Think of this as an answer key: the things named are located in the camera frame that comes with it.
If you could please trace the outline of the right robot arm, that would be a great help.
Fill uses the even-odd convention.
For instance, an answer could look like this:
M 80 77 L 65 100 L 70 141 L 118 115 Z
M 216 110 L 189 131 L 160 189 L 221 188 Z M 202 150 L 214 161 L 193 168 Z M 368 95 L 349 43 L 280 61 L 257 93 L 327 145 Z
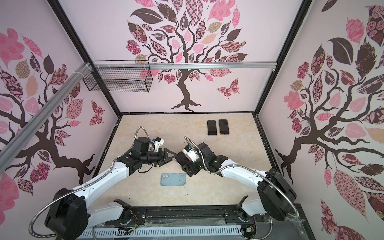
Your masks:
M 176 161 L 190 177 L 205 170 L 211 175 L 229 178 L 255 189 L 256 194 L 243 197 L 237 205 L 236 214 L 242 222 L 262 215 L 278 221 L 284 221 L 288 216 L 300 216 L 294 205 L 297 194 L 274 169 L 261 171 L 248 168 L 226 156 L 215 155 L 205 143 L 185 146 L 177 154 Z

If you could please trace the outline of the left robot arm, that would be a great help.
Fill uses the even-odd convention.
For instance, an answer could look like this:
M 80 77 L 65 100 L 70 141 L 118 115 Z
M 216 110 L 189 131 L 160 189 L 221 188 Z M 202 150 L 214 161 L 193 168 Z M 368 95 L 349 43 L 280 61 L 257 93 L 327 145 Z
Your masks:
M 148 164 L 163 166 L 172 161 L 170 151 L 162 149 L 164 140 L 157 137 L 139 137 L 122 156 L 113 160 L 112 165 L 100 175 L 72 190 L 61 189 L 55 194 L 49 207 L 45 226 L 64 240 L 75 240 L 84 230 L 110 221 L 121 225 L 132 223 L 134 216 L 131 206 L 122 200 L 93 207 L 92 204 L 108 189 L 131 176 Z

